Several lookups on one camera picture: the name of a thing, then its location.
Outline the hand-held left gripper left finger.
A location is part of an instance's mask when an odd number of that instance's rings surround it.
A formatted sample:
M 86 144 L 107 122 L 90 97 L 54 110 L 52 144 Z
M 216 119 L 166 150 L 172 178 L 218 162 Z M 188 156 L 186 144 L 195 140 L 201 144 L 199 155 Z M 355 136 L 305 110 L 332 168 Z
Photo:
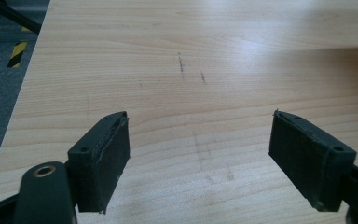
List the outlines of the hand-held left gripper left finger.
M 69 149 L 66 167 L 80 212 L 106 213 L 129 158 L 126 111 L 100 119 Z

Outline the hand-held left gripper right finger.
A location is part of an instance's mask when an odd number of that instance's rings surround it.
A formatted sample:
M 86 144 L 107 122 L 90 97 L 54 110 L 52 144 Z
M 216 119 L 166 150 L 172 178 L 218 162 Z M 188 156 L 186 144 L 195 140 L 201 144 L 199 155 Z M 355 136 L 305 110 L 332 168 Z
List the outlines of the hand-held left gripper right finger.
M 298 191 L 320 212 L 336 212 L 339 187 L 356 152 L 306 119 L 275 111 L 268 154 Z

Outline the yellow and black floor tape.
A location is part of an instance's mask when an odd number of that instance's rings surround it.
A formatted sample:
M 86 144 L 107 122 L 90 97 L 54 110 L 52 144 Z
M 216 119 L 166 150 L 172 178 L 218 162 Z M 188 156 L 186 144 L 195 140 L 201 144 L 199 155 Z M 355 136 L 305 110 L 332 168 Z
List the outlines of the yellow and black floor tape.
M 26 46 L 27 46 L 27 42 L 25 40 L 18 42 L 14 46 L 14 48 L 12 50 L 12 54 L 8 61 L 7 67 L 18 68 L 20 66 L 21 58 L 22 58 L 23 52 L 25 51 Z

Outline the black metal stand leg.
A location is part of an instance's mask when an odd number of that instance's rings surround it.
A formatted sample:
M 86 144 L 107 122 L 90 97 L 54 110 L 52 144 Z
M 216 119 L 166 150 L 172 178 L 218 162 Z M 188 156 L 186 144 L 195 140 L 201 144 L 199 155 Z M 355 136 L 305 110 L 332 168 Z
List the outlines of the black metal stand leg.
M 39 35 L 42 24 L 27 18 L 17 10 L 10 7 L 5 0 L 0 0 L 0 15 L 14 21 L 18 25 L 28 29 L 29 31 Z

